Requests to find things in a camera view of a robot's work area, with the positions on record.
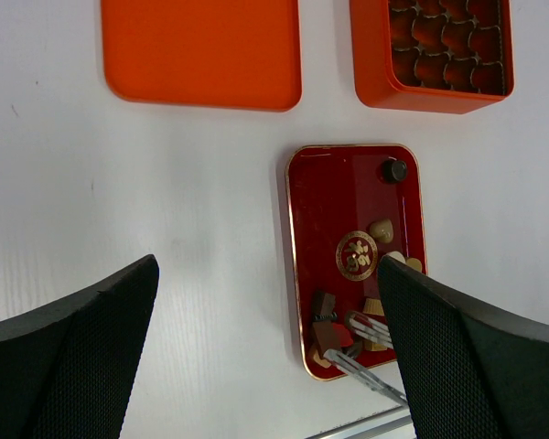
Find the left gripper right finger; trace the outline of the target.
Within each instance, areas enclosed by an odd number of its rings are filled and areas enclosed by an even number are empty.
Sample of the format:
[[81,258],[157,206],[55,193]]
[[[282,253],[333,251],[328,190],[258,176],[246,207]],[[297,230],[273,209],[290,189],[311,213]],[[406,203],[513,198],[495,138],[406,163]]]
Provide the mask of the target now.
[[549,438],[549,325],[391,256],[377,279],[417,437]]

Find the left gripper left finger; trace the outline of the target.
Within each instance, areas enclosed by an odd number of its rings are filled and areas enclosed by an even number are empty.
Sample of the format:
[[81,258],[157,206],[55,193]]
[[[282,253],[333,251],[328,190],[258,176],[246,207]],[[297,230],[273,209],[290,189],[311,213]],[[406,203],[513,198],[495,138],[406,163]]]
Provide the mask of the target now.
[[156,300],[149,254],[0,321],[0,438],[117,438]]

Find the metal tongs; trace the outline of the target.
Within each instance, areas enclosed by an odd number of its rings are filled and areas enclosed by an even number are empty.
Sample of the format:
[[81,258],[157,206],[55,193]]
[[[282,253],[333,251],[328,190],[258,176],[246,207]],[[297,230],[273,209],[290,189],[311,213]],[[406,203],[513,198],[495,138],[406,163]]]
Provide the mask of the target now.
[[379,378],[372,369],[395,360],[390,330],[382,316],[371,316],[356,310],[345,314],[344,327],[355,337],[352,343],[342,346],[340,336],[333,327],[318,342],[319,355],[369,390],[409,408],[406,395]]

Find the orange box lid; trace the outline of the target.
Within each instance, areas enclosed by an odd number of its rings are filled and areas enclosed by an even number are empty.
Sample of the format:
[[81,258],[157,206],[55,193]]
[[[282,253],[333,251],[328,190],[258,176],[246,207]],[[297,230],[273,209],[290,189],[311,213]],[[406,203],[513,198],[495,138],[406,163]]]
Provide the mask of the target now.
[[302,96],[296,1],[103,1],[106,82],[132,102],[285,112]]

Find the red chocolate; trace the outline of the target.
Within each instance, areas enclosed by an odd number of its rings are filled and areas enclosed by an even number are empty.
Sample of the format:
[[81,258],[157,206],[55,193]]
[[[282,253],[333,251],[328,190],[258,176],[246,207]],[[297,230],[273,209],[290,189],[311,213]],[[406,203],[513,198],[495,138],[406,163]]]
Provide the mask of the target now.
[[339,345],[341,348],[348,348],[354,344],[351,332],[344,325],[333,323],[332,328],[339,338]]

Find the beige round chocolate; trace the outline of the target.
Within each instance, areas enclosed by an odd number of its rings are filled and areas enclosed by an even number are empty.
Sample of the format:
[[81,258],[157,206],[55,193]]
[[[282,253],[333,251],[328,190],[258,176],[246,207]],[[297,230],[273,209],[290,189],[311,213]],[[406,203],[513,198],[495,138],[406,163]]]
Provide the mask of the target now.
[[307,359],[321,368],[328,369],[331,363],[319,354],[318,348],[313,344],[307,352]]

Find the tan heart chocolate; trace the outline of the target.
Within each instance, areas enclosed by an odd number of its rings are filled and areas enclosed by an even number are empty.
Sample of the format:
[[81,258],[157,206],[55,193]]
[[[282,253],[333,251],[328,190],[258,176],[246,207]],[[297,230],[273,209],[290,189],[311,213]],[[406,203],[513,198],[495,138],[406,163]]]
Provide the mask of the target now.
[[390,243],[394,238],[393,223],[390,219],[381,219],[373,222],[368,232],[377,242]]

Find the dark round chocolate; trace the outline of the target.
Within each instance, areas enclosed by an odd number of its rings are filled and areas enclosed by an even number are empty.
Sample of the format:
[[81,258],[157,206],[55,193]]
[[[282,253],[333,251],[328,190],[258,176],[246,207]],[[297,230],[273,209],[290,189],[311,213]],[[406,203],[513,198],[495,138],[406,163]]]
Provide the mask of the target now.
[[408,177],[408,166],[403,160],[389,158],[382,163],[382,178],[388,184],[398,184]]

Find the orange chocolate box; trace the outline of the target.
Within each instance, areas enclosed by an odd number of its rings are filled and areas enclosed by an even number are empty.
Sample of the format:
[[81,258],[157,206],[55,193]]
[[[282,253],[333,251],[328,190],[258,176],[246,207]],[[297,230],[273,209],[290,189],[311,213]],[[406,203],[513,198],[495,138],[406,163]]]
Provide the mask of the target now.
[[350,27],[368,107],[465,114],[513,92],[508,1],[352,1]]

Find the red lacquer tray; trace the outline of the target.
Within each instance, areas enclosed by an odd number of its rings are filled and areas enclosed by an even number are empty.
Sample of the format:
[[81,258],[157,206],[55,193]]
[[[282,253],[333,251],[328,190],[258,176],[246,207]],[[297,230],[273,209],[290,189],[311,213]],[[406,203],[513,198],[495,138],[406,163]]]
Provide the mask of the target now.
[[[382,163],[389,158],[407,164],[406,180],[383,180]],[[335,302],[331,315],[344,325],[348,311],[379,303],[377,273],[384,255],[399,252],[427,270],[418,163],[399,144],[308,145],[289,158],[285,190],[302,361],[313,379],[337,380],[344,375],[338,369],[307,359],[324,301]],[[393,223],[390,243],[368,232],[383,219]]]

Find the aluminium mounting rail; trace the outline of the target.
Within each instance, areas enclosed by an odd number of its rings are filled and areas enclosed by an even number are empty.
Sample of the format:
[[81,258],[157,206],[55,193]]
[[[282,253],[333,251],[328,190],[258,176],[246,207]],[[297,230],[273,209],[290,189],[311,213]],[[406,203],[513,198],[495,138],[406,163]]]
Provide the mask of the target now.
[[312,435],[312,438],[416,438],[416,433],[410,412],[405,408],[394,407]]

